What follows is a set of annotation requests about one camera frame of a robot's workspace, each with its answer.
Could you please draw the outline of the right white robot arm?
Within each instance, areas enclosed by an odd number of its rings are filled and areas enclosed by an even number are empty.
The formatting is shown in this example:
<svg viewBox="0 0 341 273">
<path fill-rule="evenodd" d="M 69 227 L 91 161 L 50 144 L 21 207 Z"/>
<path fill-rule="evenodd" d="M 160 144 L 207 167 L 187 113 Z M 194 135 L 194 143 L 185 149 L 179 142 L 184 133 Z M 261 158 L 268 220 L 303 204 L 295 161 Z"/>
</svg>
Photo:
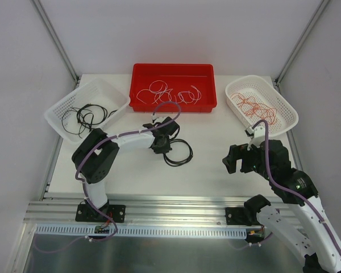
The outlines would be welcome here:
<svg viewBox="0 0 341 273">
<path fill-rule="evenodd" d="M 304 272 L 341 272 L 341 240 L 330 225 L 311 178 L 292 167 L 288 149 L 281 141 L 270 140 L 259 147 L 230 146 L 222 160 L 228 173 L 235 173 L 238 160 L 242 162 L 242 173 L 255 172 L 268 181 L 304 232 L 283 220 L 262 195 L 251 197 L 241 208 L 226 208 L 227 224 L 267 227 L 296 256 Z"/>
</svg>

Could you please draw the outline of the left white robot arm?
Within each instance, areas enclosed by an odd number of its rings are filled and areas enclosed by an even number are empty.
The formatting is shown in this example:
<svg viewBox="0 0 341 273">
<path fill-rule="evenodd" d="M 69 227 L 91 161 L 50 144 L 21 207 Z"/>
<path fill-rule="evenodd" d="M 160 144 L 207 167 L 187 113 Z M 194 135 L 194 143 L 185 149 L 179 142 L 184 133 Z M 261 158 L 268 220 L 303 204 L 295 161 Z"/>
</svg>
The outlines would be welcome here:
<svg viewBox="0 0 341 273">
<path fill-rule="evenodd" d="M 95 221 L 103 221 L 108 215 L 105 177 L 118 155 L 136 149 L 165 154 L 171 150 L 171 137 L 179 130 L 180 125 L 171 117 L 155 118 L 139 130 L 113 136 L 101 129 L 93 130 L 72 155 L 75 179 L 82 183 L 89 216 Z"/>
</svg>

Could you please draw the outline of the white oval perforated basket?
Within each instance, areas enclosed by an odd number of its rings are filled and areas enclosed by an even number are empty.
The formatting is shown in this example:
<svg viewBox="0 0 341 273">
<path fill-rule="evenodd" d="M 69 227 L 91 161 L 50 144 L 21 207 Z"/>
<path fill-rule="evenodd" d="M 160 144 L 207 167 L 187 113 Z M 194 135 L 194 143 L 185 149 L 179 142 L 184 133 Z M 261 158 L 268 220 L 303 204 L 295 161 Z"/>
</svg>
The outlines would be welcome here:
<svg viewBox="0 0 341 273">
<path fill-rule="evenodd" d="M 268 122 L 269 136 L 276 137 L 298 123 L 296 110 L 260 76 L 234 80 L 226 86 L 225 95 L 228 107 L 246 128 L 264 119 Z"/>
</svg>

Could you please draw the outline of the red plastic bin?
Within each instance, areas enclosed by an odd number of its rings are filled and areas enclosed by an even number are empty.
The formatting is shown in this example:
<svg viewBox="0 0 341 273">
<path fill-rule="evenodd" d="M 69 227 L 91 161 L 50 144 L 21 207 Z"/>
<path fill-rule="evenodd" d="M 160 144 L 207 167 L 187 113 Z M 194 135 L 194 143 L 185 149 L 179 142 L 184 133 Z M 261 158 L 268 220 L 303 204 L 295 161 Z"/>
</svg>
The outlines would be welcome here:
<svg viewBox="0 0 341 273">
<path fill-rule="evenodd" d="M 133 66 L 130 106 L 151 112 L 163 102 L 175 102 L 184 113 L 210 113 L 217 106 L 211 64 L 141 64 Z"/>
</svg>

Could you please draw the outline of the translucent white rectangular basket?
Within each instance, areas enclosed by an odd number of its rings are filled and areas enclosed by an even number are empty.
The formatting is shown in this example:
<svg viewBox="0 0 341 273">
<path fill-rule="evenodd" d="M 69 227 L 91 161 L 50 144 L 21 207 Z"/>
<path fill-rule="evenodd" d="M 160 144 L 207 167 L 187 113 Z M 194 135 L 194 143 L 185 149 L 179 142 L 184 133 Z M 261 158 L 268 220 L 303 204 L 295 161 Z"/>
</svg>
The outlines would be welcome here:
<svg viewBox="0 0 341 273">
<path fill-rule="evenodd" d="M 125 114 L 130 98 L 95 78 L 51 106 L 44 117 L 67 142 L 77 145 L 96 129 L 108 129 Z"/>
</svg>

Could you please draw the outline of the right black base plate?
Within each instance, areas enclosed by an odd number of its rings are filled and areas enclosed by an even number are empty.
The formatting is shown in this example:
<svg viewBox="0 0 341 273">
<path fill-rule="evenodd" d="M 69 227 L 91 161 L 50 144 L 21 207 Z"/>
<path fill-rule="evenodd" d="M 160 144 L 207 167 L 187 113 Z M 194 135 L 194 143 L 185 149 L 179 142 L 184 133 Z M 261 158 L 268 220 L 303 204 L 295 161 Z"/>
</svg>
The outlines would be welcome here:
<svg viewBox="0 0 341 273">
<path fill-rule="evenodd" d="M 242 207 L 225 208 L 226 225 L 248 225 L 248 218 Z"/>
</svg>

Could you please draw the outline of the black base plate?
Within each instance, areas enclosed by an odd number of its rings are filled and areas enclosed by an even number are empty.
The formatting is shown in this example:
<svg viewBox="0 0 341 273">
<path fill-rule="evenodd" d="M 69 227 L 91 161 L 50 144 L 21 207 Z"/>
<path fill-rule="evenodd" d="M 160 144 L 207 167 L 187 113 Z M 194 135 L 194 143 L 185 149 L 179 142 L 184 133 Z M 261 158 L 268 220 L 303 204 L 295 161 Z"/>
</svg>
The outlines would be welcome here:
<svg viewBox="0 0 341 273">
<path fill-rule="evenodd" d="M 248 225 L 248 218 L 242 207 L 225 208 L 226 225 Z"/>
<path fill-rule="evenodd" d="M 99 210 L 113 219 L 116 223 L 124 223 L 126 214 L 125 205 L 105 204 Z M 106 222 L 108 219 L 99 214 L 94 208 L 87 203 L 81 203 L 77 207 L 75 221 L 76 222 Z"/>
</svg>

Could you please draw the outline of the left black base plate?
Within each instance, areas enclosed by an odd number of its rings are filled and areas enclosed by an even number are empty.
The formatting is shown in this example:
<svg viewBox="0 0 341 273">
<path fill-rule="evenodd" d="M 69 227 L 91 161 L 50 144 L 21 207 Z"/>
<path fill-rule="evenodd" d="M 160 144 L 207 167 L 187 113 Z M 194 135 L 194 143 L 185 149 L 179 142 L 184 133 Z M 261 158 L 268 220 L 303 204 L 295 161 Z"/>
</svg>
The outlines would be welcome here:
<svg viewBox="0 0 341 273">
<path fill-rule="evenodd" d="M 113 219 L 116 223 L 124 223 L 126 214 L 125 205 L 105 204 L 99 210 Z M 99 214 L 94 208 L 87 203 L 81 203 L 77 207 L 75 221 L 76 222 L 106 222 L 108 219 Z"/>
</svg>

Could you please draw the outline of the aluminium mounting rail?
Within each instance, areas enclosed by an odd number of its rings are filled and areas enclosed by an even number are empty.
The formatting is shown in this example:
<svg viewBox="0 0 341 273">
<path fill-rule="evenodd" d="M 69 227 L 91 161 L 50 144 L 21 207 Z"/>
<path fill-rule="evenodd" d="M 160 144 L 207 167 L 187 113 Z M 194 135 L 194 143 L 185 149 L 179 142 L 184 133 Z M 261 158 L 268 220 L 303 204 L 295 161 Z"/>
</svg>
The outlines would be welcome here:
<svg viewBox="0 0 341 273">
<path fill-rule="evenodd" d="M 125 205 L 124 223 L 145 226 L 225 227 L 226 207 L 242 207 L 247 197 L 146 196 L 109 194 L 111 204 Z M 74 223 L 80 193 L 46 193 L 30 201 L 24 221 Z"/>
</svg>

